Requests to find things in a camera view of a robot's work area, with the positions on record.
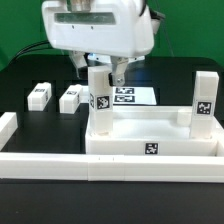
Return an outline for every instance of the white platform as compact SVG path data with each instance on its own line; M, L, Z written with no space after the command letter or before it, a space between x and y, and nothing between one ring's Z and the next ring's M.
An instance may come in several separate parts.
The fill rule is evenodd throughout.
M113 132L92 135L88 124L86 153L94 155L216 156L224 131L214 118L210 139L190 138L190 126L177 123L178 111L191 107L115 106ZM146 147L157 144L156 154Z

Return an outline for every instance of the white robot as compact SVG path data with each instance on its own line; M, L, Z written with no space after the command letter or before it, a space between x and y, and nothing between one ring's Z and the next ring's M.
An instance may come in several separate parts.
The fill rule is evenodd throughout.
M57 0L42 6L48 39L54 48L69 50L77 68L84 53L111 56L111 85L122 86L128 58L147 55L154 46L164 15L150 11L144 0Z

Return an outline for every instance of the green wall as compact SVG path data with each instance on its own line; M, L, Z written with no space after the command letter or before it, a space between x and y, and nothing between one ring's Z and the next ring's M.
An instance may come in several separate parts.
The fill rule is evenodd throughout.
M175 56L208 57L224 66L223 0L157 0ZM42 0L6 0L0 7L0 69L24 46L46 39ZM156 0L148 0L157 10ZM163 29L151 56L170 56Z

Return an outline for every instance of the white rectangular block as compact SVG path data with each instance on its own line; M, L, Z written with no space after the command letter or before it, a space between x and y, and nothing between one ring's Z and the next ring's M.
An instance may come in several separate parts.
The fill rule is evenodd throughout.
M43 111L51 96L51 84L38 83L27 97L29 111Z
M218 83L219 76L217 72L197 72L191 120L191 138L211 138Z
M88 70L90 129L95 134L113 130L113 88L109 85L107 66L91 67Z
M59 100L60 113L74 114L80 105L82 92L81 85L70 86Z
M16 113L4 113L0 118L0 150L18 128Z

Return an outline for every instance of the white box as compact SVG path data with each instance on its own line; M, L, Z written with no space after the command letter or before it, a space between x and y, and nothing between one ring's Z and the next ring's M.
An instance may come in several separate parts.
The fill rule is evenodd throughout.
M82 86L70 86L59 100L60 113L74 114L79 107L82 94Z
M4 113L0 118L0 150L3 149L5 144L11 138L17 129L17 116L16 113Z
M51 96L51 84L38 83L27 97L29 111L43 111Z

